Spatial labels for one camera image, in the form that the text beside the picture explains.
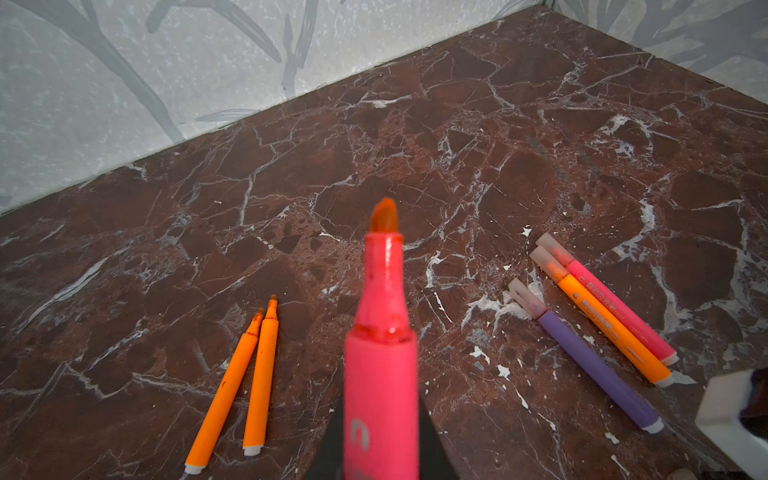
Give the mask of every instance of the marker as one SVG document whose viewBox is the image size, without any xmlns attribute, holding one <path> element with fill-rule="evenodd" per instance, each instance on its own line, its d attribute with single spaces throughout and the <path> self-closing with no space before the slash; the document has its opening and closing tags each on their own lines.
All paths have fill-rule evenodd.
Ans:
<svg viewBox="0 0 768 480">
<path fill-rule="evenodd" d="M 649 352 L 634 335 L 616 320 L 598 299 L 589 293 L 573 275 L 568 273 L 554 257 L 544 248 L 536 247 L 531 252 L 531 258 L 547 275 L 568 295 L 571 300 L 597 325 L 605 336 L 621 350 L 645 378 L 654 385 L 667 387 L 672 385 L 672 372 Z"/>
<path fill-rule="evenodd" d="M 649 433 L 661 432 L 664 422 L 656 410 L 620 379 L 568 325 L 547 310 L 520 280 L 515 278 L 509 283 L 509 292 L 638 427 Z"/>
<path fill-rule="evenodd" d="M 576 280 L 602 303 L 609 312 L 645 345 L 656 358 L 666 365 L 672 365 L 679 357 L 674 348 L 654 332 L 626 303 L 622 302 L 611 290 L 571 255 L 552 235 L 545 233 L 536 244 L 544 247 Z"/>
<path fill-rule="evenodd" d="M 253 316 L 248 330 L 240 337 L 230 365 L 224 373 L 224 378 L 221 379 L 216 396 L 210 404 L 203 425 L 200 427 L 190 454 L 187 456 L 187 461 L 184 463 L 184 472 L 190 475 L 197 475 L 208 466 L 221 429 L 224 427 L 230 408 L 232 408 L 232 402 L 235 400 L 237 390 L 243 381 L 243 375 L 245 375 L 248 363 L 250 363 L 250 357 L 253 356 L 253 351 L 259 342 L 259 325 L 261 325 L 263 317 L 264 309 L 259 309 L 259 312 Z"/>
<path fill-rule="evenodd" d="M 366 235 L 366 285 L 346 337 L 344 478 L 418 480 L 416 332 L 402 288 L 402 234 L 385 198 Z"/>
<path fill-rule="evenodd" d="M 277 347 L 277 295 L 272 295 L 266 316 L 261 324 L 261 339 L 256 353 L 256 368 L 250 390 L 248 416 L 245 420 L 243 453 L 246 457 L 259 455 L 266 437 L 266 414 L 270 409 L 272 371 L 275 366 Z"/>
</svg>

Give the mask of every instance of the uncapped orange marker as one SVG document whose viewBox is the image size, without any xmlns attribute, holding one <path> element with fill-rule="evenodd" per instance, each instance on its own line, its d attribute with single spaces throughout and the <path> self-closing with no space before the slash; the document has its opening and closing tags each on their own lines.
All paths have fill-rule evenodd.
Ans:
<svg viewBox="0 0 768 480">
<path fill-rule="evenodd" d="M 240 388 L 240 382 L 243 381 L 248 363 L 250 363 L 250 357 L 253 356 L 253 351 L 259 342 L 259 326 L 262 318 L 264 318 L 264 309 L 259 309 L 259 312 L 253 316 L 248 330 L 240 337 L 230 365 L 224 373 L 224 378 L 221 379 L 216 396 L 210 404 L 203 425 L 200 427 L 190 454 L 187 456 L 187 461 L 184 463 L 184 471 L 190 475 L 197 475 L 202 472 L 203 468 L 208 466 L 210 456 L 214 453 L 219 434 L 227 420 L 237 390 Z"/>
<path fill-rule="evenodd" d="M 272 371 L 275 366 L 277 347 L 277 295 L 272 295 L 270 306 L 261 326 L 261 340 L 256 353 L 256 368 L 253 371 L 253 386 L 250 390 L 248 417 L 245 421 L 243 453 L 245 456 L 259 455 L 266 437 L 266 414 L 270 409 Z"/>
</svg>

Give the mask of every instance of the purple marker barrel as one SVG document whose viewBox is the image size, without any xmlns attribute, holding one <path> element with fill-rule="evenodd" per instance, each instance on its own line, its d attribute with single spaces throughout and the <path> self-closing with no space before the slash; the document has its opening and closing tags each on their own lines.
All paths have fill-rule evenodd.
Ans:
<svg viewBox="0 0 768 480">
<path fill-rule="evenodd" d="M 638 427 L 649 433 L 657 433 L 664 428 L 661 417 L 648 402 L 620 379 L 557 315 L 547 311 L 538 317 L 538 323 Z"/>
</svg>

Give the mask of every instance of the gray wall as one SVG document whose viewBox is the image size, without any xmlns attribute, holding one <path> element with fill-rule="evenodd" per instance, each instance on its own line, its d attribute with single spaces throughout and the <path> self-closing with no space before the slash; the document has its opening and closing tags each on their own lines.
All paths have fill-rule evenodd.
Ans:
<svg viewBox="0 0 768 480">
<path fill-rule="evenodd" d="M 554 6 L 768 103 L 767 0 L 554 0 Z"/>
<path fill-rule="evenodd" d="M 0 0 L 0 212 L 535 0 Z"/>
</svg>

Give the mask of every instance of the translucent marker cap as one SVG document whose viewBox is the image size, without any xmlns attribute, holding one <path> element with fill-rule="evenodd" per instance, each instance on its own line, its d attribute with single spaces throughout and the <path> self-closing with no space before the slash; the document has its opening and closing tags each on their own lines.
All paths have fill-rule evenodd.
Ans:
<svg viewBox="0 0 768 480">
<path fill-rule="evenodd" d="M 531 292 L 525 285 L 523 285 L 523 282 L 514 278 L 508 286 L 509 293 L 515 299 L 515 301 L 519 303 L 521 307 L 523 307 L 523 310 L 528 312 L 528 315 L 532 316 L 534 319 L 537 319 L 547 312 L 546 305 L 544 305 L 541 300 L 536 298 L 536 295 L 534 295 L 533 292 Z"/>
<path fill-rule="evenodd" d="M 541 267 L 544 273 L 549 275 L 555 282 L 559 282 L 568 276 L 568 271 L 565 267 L 562 266 L 544 247 L 536 247 L 536 250 L 531 252 L 530 257 Z"/>
<path fill-rule="evenodd" d="M 549 233 L 541 235 L 538 240 L 536 240 L 536 244 L 540 247 L 544 247 L 562 266 L 568 266 L 572 261 L 576 260 L 576 257 L 571 255 L 565 247 L 560 245 L 560 243 Z"/>
</svg>

